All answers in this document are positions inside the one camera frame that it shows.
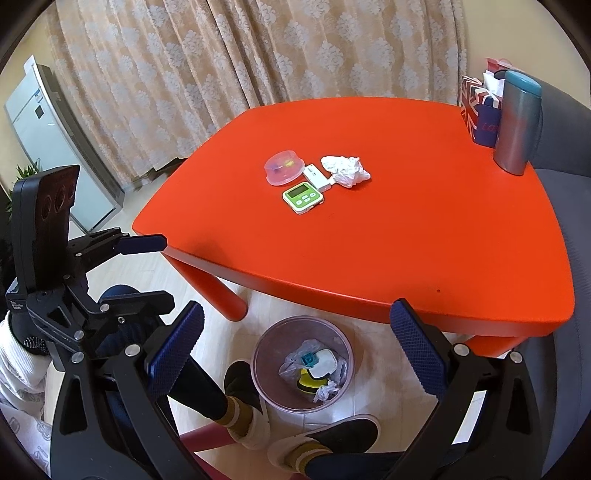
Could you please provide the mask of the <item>white sleeved left forearm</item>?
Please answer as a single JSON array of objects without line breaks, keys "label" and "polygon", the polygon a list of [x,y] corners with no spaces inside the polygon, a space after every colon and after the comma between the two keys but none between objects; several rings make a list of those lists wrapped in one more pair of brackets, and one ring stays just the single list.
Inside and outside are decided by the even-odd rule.
[{"label": "white sleeved left forearm", "polygon": [[1,412],[32,460],[51,476],[52,426],[44,421],[46,375],[51,359],[27,351],[1,321]]}]

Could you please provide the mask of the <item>black gloved left hand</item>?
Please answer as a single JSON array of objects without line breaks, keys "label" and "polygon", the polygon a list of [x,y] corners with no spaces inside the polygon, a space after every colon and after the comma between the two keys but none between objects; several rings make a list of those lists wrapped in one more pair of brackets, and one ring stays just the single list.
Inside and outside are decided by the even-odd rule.
[{"label": "black gloved left hand", "polygon": [[44,338],[32,322],[28,313],[11,313],[9,327],[16,341],[30,354],[49,356]]}]

